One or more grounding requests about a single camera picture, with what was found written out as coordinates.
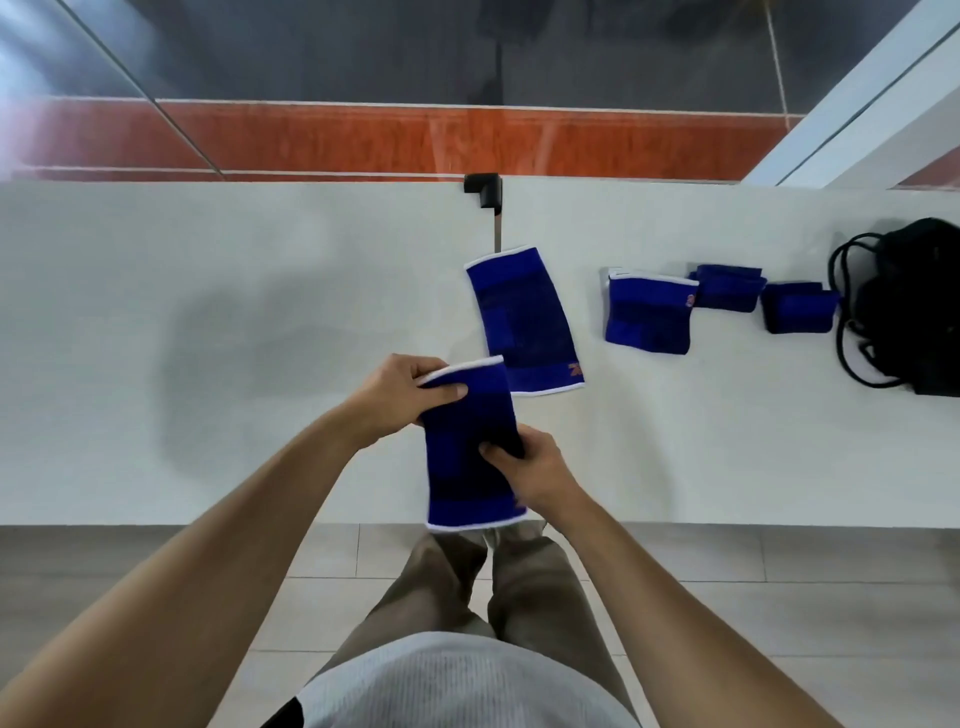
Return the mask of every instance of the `forearm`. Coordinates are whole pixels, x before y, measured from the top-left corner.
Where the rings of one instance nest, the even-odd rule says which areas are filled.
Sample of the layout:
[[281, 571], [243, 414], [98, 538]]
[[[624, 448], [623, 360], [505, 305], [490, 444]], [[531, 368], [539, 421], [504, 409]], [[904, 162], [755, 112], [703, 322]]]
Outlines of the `forearm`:
[[662, 728], [839, 726], [587, 496], [555, 525], [587, 568]]
[[343, 408], [327, 413], [128, 574], [0, 692], [0, 724], [205, 726], [352, 434]]

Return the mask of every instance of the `black drawstring bag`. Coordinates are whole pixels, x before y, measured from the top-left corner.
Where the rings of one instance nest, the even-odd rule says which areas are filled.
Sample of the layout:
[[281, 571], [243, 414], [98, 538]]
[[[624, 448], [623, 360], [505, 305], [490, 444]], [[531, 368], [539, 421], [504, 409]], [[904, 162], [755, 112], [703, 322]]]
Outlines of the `black drawstring bag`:
[[[870, 251], [876, 261], [876, 276], [855, 293], [847, 263], [852, 248]], [[834, 275], [838, 262], [842, 288]], [[885, 235], [866, 232], [837, 248], [828, 266], [830, 288], [842, 296], [836, 349], [848, 375], [876, 389], [909, 384], [918, 395], [960, 397], [960, 228], [928, 217]], [[850, 368], [847, 329], [861, 338], [867, 361], [891, 379], [868, 381]]]

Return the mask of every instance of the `white frame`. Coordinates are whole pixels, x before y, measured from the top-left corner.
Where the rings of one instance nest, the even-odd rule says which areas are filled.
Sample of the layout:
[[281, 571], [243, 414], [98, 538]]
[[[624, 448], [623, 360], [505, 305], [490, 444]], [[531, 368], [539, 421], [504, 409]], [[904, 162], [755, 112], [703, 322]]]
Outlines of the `white frame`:
[[925, 115], [954, 112], [958, 27], [960, 2], [920, 0], [744, 183], [885, 188], [956, 147], [960, 123]]

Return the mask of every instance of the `black clamp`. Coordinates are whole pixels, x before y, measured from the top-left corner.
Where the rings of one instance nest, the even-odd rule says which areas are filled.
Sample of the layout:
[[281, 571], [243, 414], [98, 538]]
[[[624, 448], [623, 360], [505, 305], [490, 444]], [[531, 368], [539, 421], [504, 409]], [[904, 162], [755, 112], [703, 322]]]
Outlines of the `black clamp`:
[[481, 172], [464, 177], [464, 192], [480, 195], [480, 207], [493, 208], [493, 214], [503, 210], [503, 180], [496, 172]]

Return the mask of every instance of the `white countertop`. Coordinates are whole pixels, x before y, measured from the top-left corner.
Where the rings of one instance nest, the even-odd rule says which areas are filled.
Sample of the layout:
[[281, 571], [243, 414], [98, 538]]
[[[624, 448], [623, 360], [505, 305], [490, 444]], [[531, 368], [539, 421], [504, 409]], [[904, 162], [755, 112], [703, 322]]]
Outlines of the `white countertop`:
[[600, 293], [606, 266], [826, 283], [841, 242], [960, 223], [960, 195], [512, 178], [504, 196], [503, 247], [539, 247], [587, 380], [515, 400], [517, 416], [555, 434], [619, 519], [960, 526], [960, 399], [857, 384], [832, 334], [774, 336], [759, 306], [695, 308], [686, 356], [608, 344]]
[[[186, 523], [390, 352], [486, 353], [456, 183], [0, 185], [0, 523]], [[426, 514], [422, 432], [334, 522]]]
[[[695, 309], [687, 356], [603, 341], [601, 268], [826, 280], [858, 232], [960, 195], [509, 178], [587, 387], [517, 399], [621, 520], [960, 525], [960, 400], [847, 379], [828, 335]], [[183, 523], [391, 351], [486, 353], [459, 184], [0, 186], [0, 523]], [[361, 452], [327, 522], [422, 522], [421, 433]]]

